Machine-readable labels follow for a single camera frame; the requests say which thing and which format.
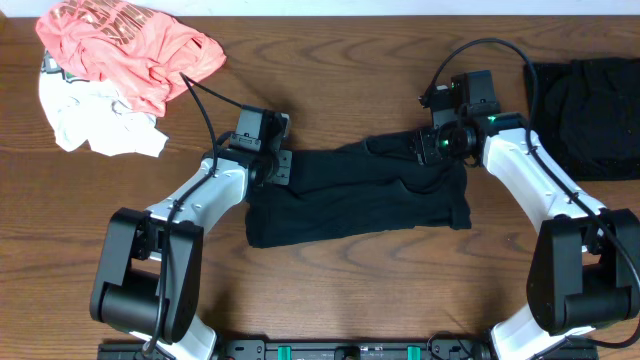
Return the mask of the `black t-shirt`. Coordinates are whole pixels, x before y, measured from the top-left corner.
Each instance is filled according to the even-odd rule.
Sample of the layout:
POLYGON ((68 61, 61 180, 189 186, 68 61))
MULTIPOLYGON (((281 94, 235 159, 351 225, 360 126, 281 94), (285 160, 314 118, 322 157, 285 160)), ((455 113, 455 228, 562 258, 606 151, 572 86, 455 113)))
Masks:
POLYGON ((288 184, 248 195, 246 238, 270 248, 416 226, 464 230, 472 225, 466 185, 460 162, 420 161, 417 131, 298 150, 288 184))

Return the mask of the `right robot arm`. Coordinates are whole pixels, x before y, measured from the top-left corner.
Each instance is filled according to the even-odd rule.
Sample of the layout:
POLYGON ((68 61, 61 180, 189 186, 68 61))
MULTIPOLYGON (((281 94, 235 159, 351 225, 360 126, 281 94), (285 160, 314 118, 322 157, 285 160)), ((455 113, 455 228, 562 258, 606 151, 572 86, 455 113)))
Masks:
POLYGON ((554 162, 524 116, 504 112, 488 71, 431 85, 419 99, 422 164, 473 159, 495 176, 538 235, 526 304, 496 324, 477 359, 595 359, 588 333, 639 315, 639 220, 585 193, 554 162))

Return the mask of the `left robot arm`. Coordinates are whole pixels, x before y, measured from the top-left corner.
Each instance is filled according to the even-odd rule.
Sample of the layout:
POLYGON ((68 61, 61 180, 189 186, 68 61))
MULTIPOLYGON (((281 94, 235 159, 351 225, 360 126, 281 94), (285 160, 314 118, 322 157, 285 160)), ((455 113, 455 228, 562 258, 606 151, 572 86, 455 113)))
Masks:
POLYGON ((197 315, 205 236, 251 189, 287 184, 281 147, 288 114, 244 105, 235 130, 215 140, 196 173, 143 211, 111 217, 90 297, 90 315, 136 337, 108 343, 100 359, 217 359, 216 332, 197 315))

